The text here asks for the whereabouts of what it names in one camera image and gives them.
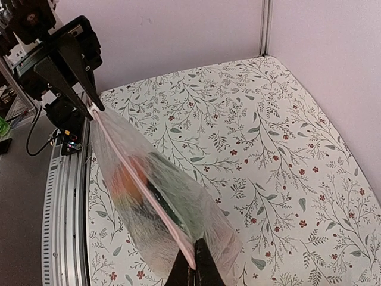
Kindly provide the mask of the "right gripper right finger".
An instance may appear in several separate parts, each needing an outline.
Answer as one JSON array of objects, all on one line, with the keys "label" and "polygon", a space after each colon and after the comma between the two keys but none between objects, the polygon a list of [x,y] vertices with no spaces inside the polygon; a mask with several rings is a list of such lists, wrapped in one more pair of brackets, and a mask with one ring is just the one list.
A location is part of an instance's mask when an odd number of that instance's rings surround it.
[{"label": "right gripper right finger", "polygon": [[195,243],[196,270],[194,274],[196,286],[224,286],[206,240],[200,238]]}]

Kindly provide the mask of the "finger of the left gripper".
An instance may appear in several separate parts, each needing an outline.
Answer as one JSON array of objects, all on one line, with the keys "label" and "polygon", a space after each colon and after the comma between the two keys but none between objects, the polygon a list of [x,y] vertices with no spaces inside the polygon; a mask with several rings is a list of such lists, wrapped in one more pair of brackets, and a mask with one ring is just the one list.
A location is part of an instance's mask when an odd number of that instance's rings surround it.
[{"label": "finger of the left gripper", "polygon": [[104,111],[105,107],[99,99],[94,85],[90,82],[87,74],[85,61],[82,58],[82,52],[79,42],[72,34],[66,34],[60,40],[58,52],[68,65],[74,77],[80,83],[84,91],[87,93],[92,102],[100,111]]},{"label": "finger of the left gripper", "polygon": [[49,57],[38,62],[34,66],[33,71],[40,77],[44,78],[52,87],[65,95],[70,100],[73,107],[79,110],[85,117],[89,120],[93,120],[93,117],[88,112],[83,101],[77,96],[63,74]]}]

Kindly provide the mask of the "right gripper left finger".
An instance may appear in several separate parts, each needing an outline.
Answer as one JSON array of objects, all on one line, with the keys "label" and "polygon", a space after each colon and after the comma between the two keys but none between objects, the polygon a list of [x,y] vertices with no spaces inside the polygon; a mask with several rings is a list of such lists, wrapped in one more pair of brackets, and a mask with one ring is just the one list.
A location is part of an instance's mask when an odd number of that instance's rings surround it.
[{"label": "right gripper left finger", "polygon": [[179,250],[166,286],[188,286],[191,284],[191,270],[181,250]]}]

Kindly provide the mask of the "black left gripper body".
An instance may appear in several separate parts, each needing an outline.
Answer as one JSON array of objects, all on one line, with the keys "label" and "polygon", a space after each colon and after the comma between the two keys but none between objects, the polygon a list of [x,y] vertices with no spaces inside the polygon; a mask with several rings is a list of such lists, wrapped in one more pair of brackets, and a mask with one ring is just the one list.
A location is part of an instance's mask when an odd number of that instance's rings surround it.
[{"label": "black left gripper body", "polygon": [[103,109],[93,73],[102,64],[101,46],[85,16],[50,33],[57,23],[49,1],[1,1],[1,55],[10,55],[19,43],[39,41],[16,63],[13,78],[34,100],[51,91],[56,99],[44,107],[48,119],[61,130],[77,131],[92,116],[74,85]]}]

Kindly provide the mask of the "clear zip top bag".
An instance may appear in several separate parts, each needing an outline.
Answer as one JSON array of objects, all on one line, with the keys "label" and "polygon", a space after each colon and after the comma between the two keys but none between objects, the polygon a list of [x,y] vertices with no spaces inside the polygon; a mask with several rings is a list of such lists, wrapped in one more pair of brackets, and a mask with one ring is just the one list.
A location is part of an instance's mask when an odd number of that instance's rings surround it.
[{"label": "clear zip top bag", "polygon": [[179,254],[196,270],[196,247],[205,241],[224,284],[234,285],[242,242],[208,191],[123,116],[95,105],[88,110],[90,140],[105,186],[150,270],[168,278]]}]

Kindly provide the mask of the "green cucumber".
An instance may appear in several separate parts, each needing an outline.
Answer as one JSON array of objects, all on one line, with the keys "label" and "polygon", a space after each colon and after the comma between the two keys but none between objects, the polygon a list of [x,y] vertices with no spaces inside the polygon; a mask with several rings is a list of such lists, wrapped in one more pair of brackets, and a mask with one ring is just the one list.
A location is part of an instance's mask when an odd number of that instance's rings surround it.
[{"label": "green cucumber", "polygon": [[146,160],[152,179],[149,188],[161,207],[181,230],[195,232],[198,229],[196,213],[183,176],[173,164],[156,152],[149,152]]}]

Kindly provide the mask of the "orange red mango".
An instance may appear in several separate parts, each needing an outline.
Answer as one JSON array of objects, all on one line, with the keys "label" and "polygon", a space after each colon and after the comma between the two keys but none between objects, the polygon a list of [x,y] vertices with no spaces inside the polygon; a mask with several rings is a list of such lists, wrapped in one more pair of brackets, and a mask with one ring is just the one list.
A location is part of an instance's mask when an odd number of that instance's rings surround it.
[{"label": "orange red mango", "polygon": [[139,206],[143,204],[144,196],[122,163],[114,168],[107,184],[114,204]]}]

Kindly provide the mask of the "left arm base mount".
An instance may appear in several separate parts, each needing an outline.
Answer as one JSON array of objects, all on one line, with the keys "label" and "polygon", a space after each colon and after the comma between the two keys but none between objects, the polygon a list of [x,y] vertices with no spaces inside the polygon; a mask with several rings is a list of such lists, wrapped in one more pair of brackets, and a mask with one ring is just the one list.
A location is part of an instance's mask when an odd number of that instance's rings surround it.
[{"label": "left arm base mount", "polygon": [[52,145],[58,146],[62,156],[70,156],[79,153],[83,148],[83,128],[78,133],[69,130],[56,129],[52,133]]}]

